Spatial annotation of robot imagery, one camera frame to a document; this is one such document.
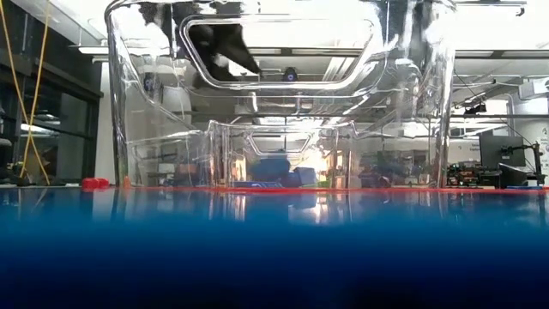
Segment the desk with electronics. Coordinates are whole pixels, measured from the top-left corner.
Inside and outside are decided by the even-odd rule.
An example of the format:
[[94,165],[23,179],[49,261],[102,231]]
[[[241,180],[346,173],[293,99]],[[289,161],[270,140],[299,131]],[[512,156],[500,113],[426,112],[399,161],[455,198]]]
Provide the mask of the desk with electronics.
[[533,187],[549,184],[549,175],[527,171],[521,167],[513,167],[503,163],[495,168],[481,165],[451,165],[448,168],[446,185],[448,187],[492,187],[495,189],[510,189],[528,187],[533,181]]

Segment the small red block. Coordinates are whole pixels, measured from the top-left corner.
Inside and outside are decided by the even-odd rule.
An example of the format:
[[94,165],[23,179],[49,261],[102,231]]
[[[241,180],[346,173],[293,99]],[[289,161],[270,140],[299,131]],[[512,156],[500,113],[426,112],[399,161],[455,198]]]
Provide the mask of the small red block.
[[85,191],[103,190],[110,187],[110,182],[104,178],[85,178],[81,182],[81,187]]

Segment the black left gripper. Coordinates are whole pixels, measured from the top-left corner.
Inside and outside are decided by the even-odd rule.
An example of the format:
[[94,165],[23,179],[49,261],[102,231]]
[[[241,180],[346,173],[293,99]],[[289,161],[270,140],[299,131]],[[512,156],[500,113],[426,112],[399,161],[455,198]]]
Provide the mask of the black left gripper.
[[[192,15],[236,15],[240,2],[177,2],[172,4],[172,17],[177,26]],[[219,63],[220,56],[228,58],[248,71],[262,71],[243,39],[239,24],[198,25],[189,29],[189,36],[208,73],[222,82],[235,82],[227,61]]]

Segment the black computer monitor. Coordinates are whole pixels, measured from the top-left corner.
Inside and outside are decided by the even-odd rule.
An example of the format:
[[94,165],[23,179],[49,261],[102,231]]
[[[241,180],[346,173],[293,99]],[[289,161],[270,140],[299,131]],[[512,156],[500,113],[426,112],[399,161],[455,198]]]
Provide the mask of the black computer monitor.
[[483,167],[498,168],[499,163],[512,167],[525,167],[523,149],[508,151],[509,147],[521,147],[523,139],[519,136],[481,136],[480,161]]

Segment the clear plastic bin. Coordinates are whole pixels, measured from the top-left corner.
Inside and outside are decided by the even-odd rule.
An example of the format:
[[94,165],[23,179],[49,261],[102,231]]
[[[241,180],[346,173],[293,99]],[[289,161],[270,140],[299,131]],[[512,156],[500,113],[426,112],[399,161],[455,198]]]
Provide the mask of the clear plastic bin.
[[[236,15],[192,15],[177,2],[240,2]],[[128,142],[208,123],[314,118],[352,123],[359,188],[442,187],[449,148],[455,0],[113,0],[105,12],[117,181]],[[239,24],[261,69],[207,71],[189,36]],[[287,67],[299,79],[282,81]]]
[[[355,189],[359,179],[357,132],[352,123],[277,119],[244,124],[211,121],[205,130],[171,130],[128,142],[122,183],[141,187]],[[253,163],[285,157],[289,174],[277,182],[254,181]],[[317,183],[293,184],[295,167],[313,167]]]

